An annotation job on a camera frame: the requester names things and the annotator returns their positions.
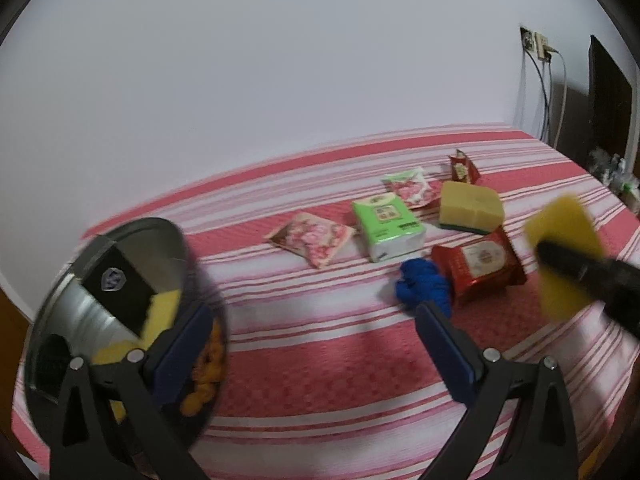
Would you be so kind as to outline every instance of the snack packet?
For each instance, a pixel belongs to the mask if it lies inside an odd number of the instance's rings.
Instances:
[[[451,179],[455,182],[475,184],[480,178],[480,172],[476,165],[464,152],[456,150],[455,155],[449,155],[451,161]]]
[[[365,235],[372,262],[420,250],[427,231],[395,193],[383,193],[352,203]]]
[[[435,246],[431,249],[431,259],[450,281],[453,299],[458,303],[527,281],[502,227],[458,247]]]
[[[326,218],[298,213],[266,238],[278,247],[304,256],[319,269],[333,259],[354,231],[353,227]]]
[[[398,195],[409,209],[427,205],[435,195],[424,178],[423,168],[388,174],[382,178],[388,191]]]

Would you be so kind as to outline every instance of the metal screw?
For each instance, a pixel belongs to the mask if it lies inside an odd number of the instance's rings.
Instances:
[[[499,350],[489,347],[484,349],[482,357],[491,363],[495,363],[496,361],[499,361],[502,356],[500,355]]]
[[[555,370],[556,368],[558,368],[558,361],[556,361],[556,359],[551,357],[550,355],[542,359],[542,364],[549,368],[549,370]]]
[[[136,348],[127,354],[127,361],[130,363],[139,363],[145,358],[145,353],[140,348]]]
[[[79,370],[83,365],[84,359],[82,359],[81,357],[74,357],[69,363],[69,368],[71,368],[72,370]]]

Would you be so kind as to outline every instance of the green tissue pack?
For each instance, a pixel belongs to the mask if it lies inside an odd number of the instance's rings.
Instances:
[[[370,196],[352,203],[372,262],[420,250],[427,231],[395,193]]]

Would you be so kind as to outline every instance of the red snack bag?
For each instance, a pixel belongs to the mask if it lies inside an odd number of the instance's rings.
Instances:
[[[455,182],[475,184],[480,178],[480,172],[476,165],[464,152],[456,150],[455,155],[449,155],[451,161],[451,179]]]
[[[318,269],[328,264],[355,229],[309,213],[298,213],[266,236],[273,244],[304,256]]]
[[[502,227],[458,247],[435,246],[431,249],[431,259],[450,281],[453,299],[458,303],[527,281]]]

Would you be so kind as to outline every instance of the pink food wrapper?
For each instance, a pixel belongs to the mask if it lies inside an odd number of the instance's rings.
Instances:
[[[310,213],[298,213],[269,233],[271,243],[305,257],[318,269],[327,265],[355,229]]]
[[[426,206],[436,198],[424,177],[423,168],[385,175],[382,182],[386,189],[398,195],[409,209]]]

